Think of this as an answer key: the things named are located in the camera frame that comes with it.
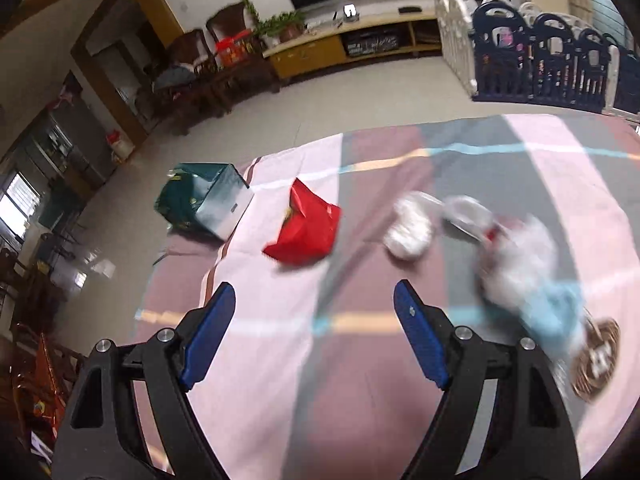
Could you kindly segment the white tissue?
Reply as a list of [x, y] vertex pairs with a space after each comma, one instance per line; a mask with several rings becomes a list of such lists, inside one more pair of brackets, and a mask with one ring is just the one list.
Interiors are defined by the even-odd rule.
[[400, 261], [420, 259], [430, 248], [442, 215], [442, 201], [412, 191], [394, 203], [395, 220], [383, 236], [386, 250]]

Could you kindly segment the white plastic bag wad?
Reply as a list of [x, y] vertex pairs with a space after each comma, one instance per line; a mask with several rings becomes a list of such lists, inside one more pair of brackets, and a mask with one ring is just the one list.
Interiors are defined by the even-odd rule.
[[518, 312], [526, 300], [554, 277], [558, 248], [544, 222], [500, 217], [470, 196], [449, 196], [442, 215], [478, 243], [476, 275], [483, 296]]

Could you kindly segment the light blue face mask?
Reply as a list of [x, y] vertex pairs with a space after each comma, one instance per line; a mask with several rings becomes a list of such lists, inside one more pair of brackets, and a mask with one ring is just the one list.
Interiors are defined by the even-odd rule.
[[574, 356], [586, 340], [585, 300], [576, 282], [546, 283], [522, 305], [526, 332], [550, 360]]

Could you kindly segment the red paper bag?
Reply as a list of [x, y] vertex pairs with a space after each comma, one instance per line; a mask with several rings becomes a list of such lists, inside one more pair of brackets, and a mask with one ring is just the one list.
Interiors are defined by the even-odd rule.
[[286, 266], [306, 266], [326, 257], [333, 248], [341, 213], [339, 206], [322, 200], [295, 179], [278, 238], [262, 248], [262, 253]]

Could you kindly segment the dark green gift bag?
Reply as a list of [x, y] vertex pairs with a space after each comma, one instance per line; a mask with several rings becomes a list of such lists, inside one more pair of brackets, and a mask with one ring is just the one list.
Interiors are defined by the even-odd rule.
[[253, 197], [232, 164], [183, 162], [168, 172], [154, 209], [174, 230], [225, 242]]

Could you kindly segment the red gift box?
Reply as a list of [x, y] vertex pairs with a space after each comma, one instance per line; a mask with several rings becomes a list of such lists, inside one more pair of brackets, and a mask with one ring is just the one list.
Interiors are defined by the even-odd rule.
[[224, 68], [232, 67], [254, 55], [256, 49], [253, 39], [253, 32], [250, 29], [244, 29], [232, 37], [217, 41], [216, 52], [221, 65]]

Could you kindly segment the blue white baby fence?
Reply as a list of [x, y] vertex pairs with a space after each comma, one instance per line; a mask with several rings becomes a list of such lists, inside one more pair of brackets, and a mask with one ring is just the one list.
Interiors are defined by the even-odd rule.
[[509, 0], [435, 0], [442, 55], [478, 102], [557, 106], [639, 120], [639, 57], [565, 13]]

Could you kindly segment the wooden tv cabinet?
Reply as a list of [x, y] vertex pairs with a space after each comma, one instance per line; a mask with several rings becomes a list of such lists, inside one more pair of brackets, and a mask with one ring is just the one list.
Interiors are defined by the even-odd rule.
[[442, 53], [434, 13], [369, 15], [307, 30], [262, 54], [280, 81], [390, 56]]

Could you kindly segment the potted green plant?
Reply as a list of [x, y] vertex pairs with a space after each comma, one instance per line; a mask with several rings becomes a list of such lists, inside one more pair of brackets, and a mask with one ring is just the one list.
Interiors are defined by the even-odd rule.
[[282, 12], [256, 26], [259, 36], [277, 38], [281, 44], [302, 36], [305, 31], [305, 14], [301, 10]]

